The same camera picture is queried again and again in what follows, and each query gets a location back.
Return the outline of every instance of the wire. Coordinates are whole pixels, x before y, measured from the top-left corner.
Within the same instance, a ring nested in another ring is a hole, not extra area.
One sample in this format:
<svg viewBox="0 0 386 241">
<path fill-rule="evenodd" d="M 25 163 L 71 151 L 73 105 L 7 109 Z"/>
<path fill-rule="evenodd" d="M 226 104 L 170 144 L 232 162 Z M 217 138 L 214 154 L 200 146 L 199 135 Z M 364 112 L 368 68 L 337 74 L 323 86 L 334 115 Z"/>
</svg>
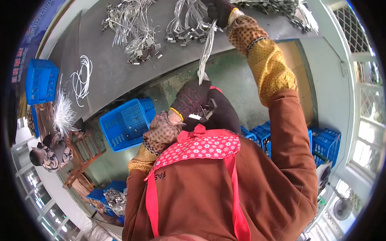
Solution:
<svg viewBox="0 0 386 241">
<path fill-rule="evenodd" d="M 72 77 L 73 88 L 76 94 L 76 103 L 78 104 L 79 107 L 83 107 L 84 105 L 80 105 L 78 99 L 79 98 L 84 99 L 88 95 L 88 87 L 90 86 L 90 76 L 93 71 L 93 63 L 85 55 L 80 56 L 80 59 L 82 64 L 82 66 L 80 67 L 80 72 L 78 73 L 78 71 L 76 71 L 72 73 L 70 77 Z M 82 70 L 84 66 L 86 67 L 87 76 L 86 76 L 86 80 L 82 82 L 80 76 L 82 75 Z"/>
<path fill-rule="evenodd" d="M 204 48 L 202 49 L 200 64 L 198 69 L 198 85 L 201 85 L 202 79 L 204 78 L 205 73 L 205 65 L 209 59 L 210 53 L 212 52 L 213 41 L 215 37 L 215 25 L 217 23 L 217 19 L 214 19 L 212 25 L 210 26 L 208 38 L 205 42 Z"/>
</svg>

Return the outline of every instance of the woman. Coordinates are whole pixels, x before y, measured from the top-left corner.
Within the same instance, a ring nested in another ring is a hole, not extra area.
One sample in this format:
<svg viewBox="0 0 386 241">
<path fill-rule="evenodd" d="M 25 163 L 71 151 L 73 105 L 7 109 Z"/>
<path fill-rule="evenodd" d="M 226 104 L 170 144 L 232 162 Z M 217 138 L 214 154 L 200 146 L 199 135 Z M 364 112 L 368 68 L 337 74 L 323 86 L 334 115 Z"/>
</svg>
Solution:
<svg viewBox="0 0 386 241">
<path fill-rule="evenodd" d="M 226 0 L 212 1 L 208 15 L 228 26 L 228 39 L 248 58 L 269 109 L 272 160 L 238 135 L 238 118 L 219 90 L 210 84 L 199 92 L 181 89 L 129 162 L 123 240 L 295 240 L 317 203 L 295 76 L 253 18 Z M 213 117 L 191 123 L 188 115 L 213 96 L 220 103 Z M 188 131 L 181 131 L 181 121 Z"/>
</svg>

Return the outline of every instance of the concrete floor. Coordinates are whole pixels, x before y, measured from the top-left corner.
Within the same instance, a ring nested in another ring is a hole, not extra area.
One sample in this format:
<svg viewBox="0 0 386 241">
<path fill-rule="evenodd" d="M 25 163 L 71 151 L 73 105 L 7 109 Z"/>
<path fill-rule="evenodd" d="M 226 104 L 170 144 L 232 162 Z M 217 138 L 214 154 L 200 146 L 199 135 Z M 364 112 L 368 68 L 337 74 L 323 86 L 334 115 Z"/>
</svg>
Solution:
<svg viewBox="0 0 386 241">
<path fill-rule="evenodd" d="M 306 121 L 312 119 L 312 100 L 308 79 L 299 51 L 294 43 L 281 43 L 287 65 L 293 69 L 299 85 L 300 102 Z M 198 66 L 187 69 L 144 92 L 151 97 L 157 113 L 168 110 L 178 90 L 191 79 L 197 79 Z M 269 120 L 268 109 L 260 103 L 257 86 L 247 59 L 237 51 L 218 56 L 207 62 L 206 73 L 213 85 L 220 88 L 235 108 L 241 125 L 247 129 Z M 105 141 L 107 151 L 95 160 L 85 174 L 96 185 L 112 180 L 125 180 L 129 174 L 127 163 L 136 156 L 138 147 L 115 153 Z"/>
</svg>

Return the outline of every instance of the glove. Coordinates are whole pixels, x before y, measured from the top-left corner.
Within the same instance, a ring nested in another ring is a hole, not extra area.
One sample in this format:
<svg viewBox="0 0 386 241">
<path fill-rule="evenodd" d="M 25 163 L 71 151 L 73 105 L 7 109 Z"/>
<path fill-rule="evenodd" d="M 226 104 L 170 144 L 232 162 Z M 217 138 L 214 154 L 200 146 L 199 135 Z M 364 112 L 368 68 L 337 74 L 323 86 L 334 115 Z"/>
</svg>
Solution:
<svg viewBox="0 0 386 241">
<path fill-rule="evenodd" d="M 197 79 L 190 80 L 178 91 L 170 110 L 175 111 L 182 121 L 187 120 L 190 114 L 197 112 L 200 105 L 207 102 L 207 95 L 211 86 L 212 82 L 208 80 L 203 80 L 201 86 L 198 85 Z"/>
<path fill-rule="evenodd" d="M 207 0 L 203 3 L 208 7 L 208 22 L 211 23 L 213 19 L 218 19 L 217 26 L 222 29 L 228 26 L 229 15 L 232 10 L 237 9 L 227 0 Z"/>
</svg>

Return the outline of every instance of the polka dot sleeve cover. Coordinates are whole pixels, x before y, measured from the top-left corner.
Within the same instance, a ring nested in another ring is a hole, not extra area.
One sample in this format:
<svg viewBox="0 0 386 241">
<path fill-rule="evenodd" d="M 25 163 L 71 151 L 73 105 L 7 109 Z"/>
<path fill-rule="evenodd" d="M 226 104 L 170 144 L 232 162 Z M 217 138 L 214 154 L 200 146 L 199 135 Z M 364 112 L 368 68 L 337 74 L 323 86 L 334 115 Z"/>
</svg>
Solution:
<svg viewBox="0 0 386 241">
<path fill-rule="evenodd" d="M 271 96 L 281 89 L 298 91 L 296 78 L 287 67 L 283 52 L 249 16 L 239 16 L 227 30 L 233 46 L 248 58 L 261 103 L 268 107 Z"/>
</svg>

